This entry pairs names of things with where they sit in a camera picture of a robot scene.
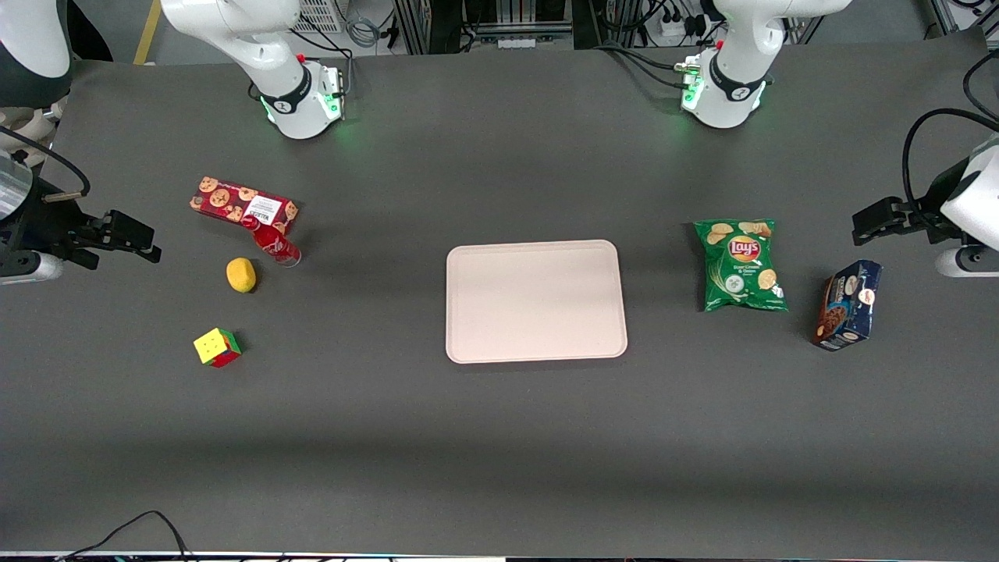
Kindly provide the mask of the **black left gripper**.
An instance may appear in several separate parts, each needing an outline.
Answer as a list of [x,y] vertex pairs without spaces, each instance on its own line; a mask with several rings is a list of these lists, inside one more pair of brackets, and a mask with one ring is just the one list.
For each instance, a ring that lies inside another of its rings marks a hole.
[[960,240],[967,244],[972,238],[963,228],[944,216],[942,206],[957,190],[967,164],[955,164],[938,174],[927,192],[915,197],[909,165],[903,164],[904,202],[899,197],[885,197],[852,215],[853,245],[860,247],[891,235],[907,235],[925,231],[930,244],[945,240]]

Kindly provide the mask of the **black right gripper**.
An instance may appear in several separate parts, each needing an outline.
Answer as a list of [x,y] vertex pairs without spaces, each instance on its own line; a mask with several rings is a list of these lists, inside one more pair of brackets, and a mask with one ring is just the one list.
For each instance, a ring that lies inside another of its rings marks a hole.
[[108,212],[108,237],[103,219],[84,213],[75,200],[47,202],[44,197],[62,191],[36,178],[27,199],[2,220],[1,266],[4,276],[26,275],[45,257],[95,270],[100,251],[122,251],[159,264],[162,249],[154,245],[155,231],[117,210]]

